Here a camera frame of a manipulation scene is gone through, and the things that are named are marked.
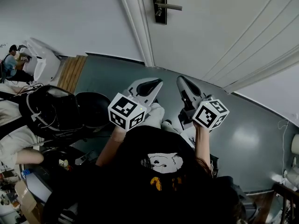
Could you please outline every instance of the white door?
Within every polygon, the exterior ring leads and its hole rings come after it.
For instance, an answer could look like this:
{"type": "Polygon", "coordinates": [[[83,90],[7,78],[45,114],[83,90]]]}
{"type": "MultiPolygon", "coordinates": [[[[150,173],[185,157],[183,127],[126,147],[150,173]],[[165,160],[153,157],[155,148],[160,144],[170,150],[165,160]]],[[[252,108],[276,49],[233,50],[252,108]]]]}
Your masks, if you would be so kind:
{"type": "Polygon", "coordinates": [[[167,25],[143,3],[155,65],[219,87],[299,45],[299,0],[167,0],[167,25]]]}

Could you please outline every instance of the black backpack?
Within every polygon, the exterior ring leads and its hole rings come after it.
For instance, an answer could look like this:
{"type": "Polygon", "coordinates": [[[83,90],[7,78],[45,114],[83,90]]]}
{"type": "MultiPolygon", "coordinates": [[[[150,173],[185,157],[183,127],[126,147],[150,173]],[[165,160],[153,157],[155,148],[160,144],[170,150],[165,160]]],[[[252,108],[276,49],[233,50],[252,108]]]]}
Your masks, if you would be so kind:
{"type": "Polygon", "coordinates": [[[6,55],[6,57],[2,60],[1,64],[0,64],[0,68],[1,68],[1,80],[0,83],[4,83],[5,79],[6,79],[6,73],[5,73],[5,69],[4,69],[4,61],[5,59],[9,56],[10,54],[6,55]]]}

